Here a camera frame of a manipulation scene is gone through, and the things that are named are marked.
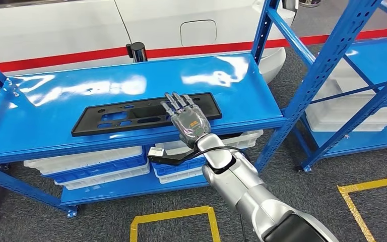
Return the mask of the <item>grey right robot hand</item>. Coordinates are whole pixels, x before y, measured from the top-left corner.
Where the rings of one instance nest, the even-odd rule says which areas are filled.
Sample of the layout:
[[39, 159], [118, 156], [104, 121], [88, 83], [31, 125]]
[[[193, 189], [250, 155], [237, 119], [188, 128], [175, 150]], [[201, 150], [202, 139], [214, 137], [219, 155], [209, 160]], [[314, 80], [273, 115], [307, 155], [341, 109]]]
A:
[[166, 92], [164, 95], [167, 101], [161, 101], [161, 105], [169, 114], [173, 125], [179, 130], [180, 140], [193, 149], [202, 136], [211, 132], [209, 121], [187, 94]]

